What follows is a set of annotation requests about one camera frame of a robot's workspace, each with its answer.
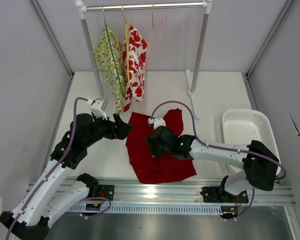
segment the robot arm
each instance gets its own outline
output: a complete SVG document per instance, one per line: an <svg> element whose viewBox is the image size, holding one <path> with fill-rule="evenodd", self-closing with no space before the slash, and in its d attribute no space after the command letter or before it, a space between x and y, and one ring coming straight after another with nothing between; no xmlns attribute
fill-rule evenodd
<svg viewBox="0 0 300 240"><path fill-rule="evenodd" d="M231 195L237 196L242 191L252 188L263 191L272 191L274 188L278 166L262 157L246 153L259 153L279 162L278 158L260 141L253 140L249 145L204 141L205 145L203 145L193 135L178 137L170 129L160 125L147 136L147 143L154 157L169 153L181 160L211 160L242 169L243 171L233 176L224 177L221 183L221 190Z"/></svg>
<svg viewBox="0 0 300 240"><path fill-rule="evenodd" d="M76 116L73 142L64 160L58 164L69 145L73 122L70 131L66 132L51 154L44 172L27 194L24 200L11 212L5 211L0 222L8 229L13 224L12 233L22 240L44 239L49 228L71 206L86 197L98 196L98 180L84 173L80 175L70 189L51 201L51 198L62 182L73 172L81 160L87 156L87 148L102 138L125 139L132 126L124 123L118 114L114 114L114 122L105 112L105 100L88 101L92 114L82 113Z"/></svg>

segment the metal track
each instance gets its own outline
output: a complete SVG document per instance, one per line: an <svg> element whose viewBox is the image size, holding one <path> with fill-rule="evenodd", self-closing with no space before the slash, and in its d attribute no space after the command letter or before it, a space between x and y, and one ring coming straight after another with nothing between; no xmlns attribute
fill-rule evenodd
<svg viewBox="0 0 300 240"><path fill-rule="evenodd" d="M108 204L103 204L100 211L105 210ZM86 210L86 203L77 203L71 207L68 213L97 213L96 210ZM167 206L166 204L112 204L107 211L109 214L165 214L165 215L222 215L220 206L208 205L174 205Z"/></svg>
<svg viewBox="0 0 300 240"><path fill-rule="evenodd" d="M97 177L102 185L114 185L115 204L140 205L166 205L173 206L226 206L226 203L204 203L200 195L202 187L216 187L220 185L221 180L187 180L183 182L165 183L165 184L142 184L135 179L115 179ZM56 191L54 197L57 197L67 190L76 177L67 178ZM35 182L29 184L30 190ZM295 206L295 199L289 186L275 185L273 191L255 190L253 206Z"/></svg>

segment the clothes hanger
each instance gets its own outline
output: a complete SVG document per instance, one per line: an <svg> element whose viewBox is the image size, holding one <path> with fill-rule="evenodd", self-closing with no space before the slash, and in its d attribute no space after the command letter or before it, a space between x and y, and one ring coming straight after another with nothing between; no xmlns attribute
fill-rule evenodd
<svg viewBox="0 0 300 240"><path fill-rule="evenodd" d="M145 57L145 70L144 70L145 72L148 70L148 67L149 67L149 65L150 65L150 62L151 62L151 60L152 60L152 58L153 58L153 56L154 56L154 54L155 54L155 51L156 51L156 49L157 49L157 47L158 47L158 45L159 45L159 43L160 43L160 41L161 41L161 38L162 38L162 36L163 36L163 33L164 33L164 31L166 30L166 27L167 27L167 21L168 21L168 17L165 16L165 17L164 17L157 25L155 25L155 21L154 21L155 4L156 4L156 2L153 3L153 5L152 5L152 11L151 11L151 16L152 16L152 33L151 33L151 37L150 37L150 42L149 42L149 44L148 44L148 53L150 53L150 49L151 49L151 45L152 45L152 41L153 41L153 37L154 37L155 30L160 26L160 24L163 24L163 27L162 27L162 29L161 29L159 38L158 38L158 40L157 40L156 43L155 43L155 46L154 46L154 48L153 48L153 51L152 51L152 53L151 53L150 58L148 59L149 54L147 54L146 57Z"/></svg>
<svg viewBox="0 0 300 240"><path fill-rule="evenodd" d="M129 29L131 26L131 22L129 22L127 24L126 21L126 17L124 14L124 5L122 5L122 16L124 18L124 26L125 26L125 51L126 51L126 57L125 57L125 61L126 61L126 83L128 85L128 87L130 87L130 75L129 75L129 44L130 44L130 38L129 38Z"/></svg>
<svg viewBox="0 0 300 240"><path fill-rule="evenodd" d="M103 13L104 25L105 25L105 26L107 26L107 23L106 23L106 15L105 15L104 6L102 6L102 13Z"/></svg>

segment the hanging shirt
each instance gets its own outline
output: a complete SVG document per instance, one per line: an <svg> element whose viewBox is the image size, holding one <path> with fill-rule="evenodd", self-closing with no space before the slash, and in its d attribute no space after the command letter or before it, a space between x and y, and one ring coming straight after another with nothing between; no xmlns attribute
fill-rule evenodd
<svg viewBox="0 0 300 240"><path fill-rule="evenodd" d="M103 29L94 52L95 60L104 68L104 78L115 96L115 111L122 114L126 96L123 46L109 27Z"/></svg>
<svg viewBox="0 0 300 240"><path fill-rule="evenodd" d="M161 184L182 181L196 175L190 159L180 160L170 154L152 157L146 137L154 128L148 125L150 116L133 112L129 124L133 126L127 137L126 147L130 164L143 184ZM182 111L171 109L163 117L167 128L179 136L184 130Z"/></svg>
<svg viewBox="0 0 300 240"><path fill-rule="evenodd" d="M128 60L127 41L125 40L123 43L124 75L126 76L124 112L130 108L132 98L139 102L145 97L145 66L148 46L135 27L130 26L127 34Z"/></svg>

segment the plastic basket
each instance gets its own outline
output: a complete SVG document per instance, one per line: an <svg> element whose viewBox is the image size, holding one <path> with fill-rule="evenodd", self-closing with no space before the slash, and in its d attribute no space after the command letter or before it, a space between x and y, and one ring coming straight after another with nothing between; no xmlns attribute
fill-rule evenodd
<svg viewBox="0 0 300 240"><path fill-rule="evenodd" d="M222 116L223 139L226 144L250 144L252 140L262 142L280 161L278 148L269 119L262 112L250 109L232 109ZM230 171L238 173L240 168L228 165Z"/></svg>

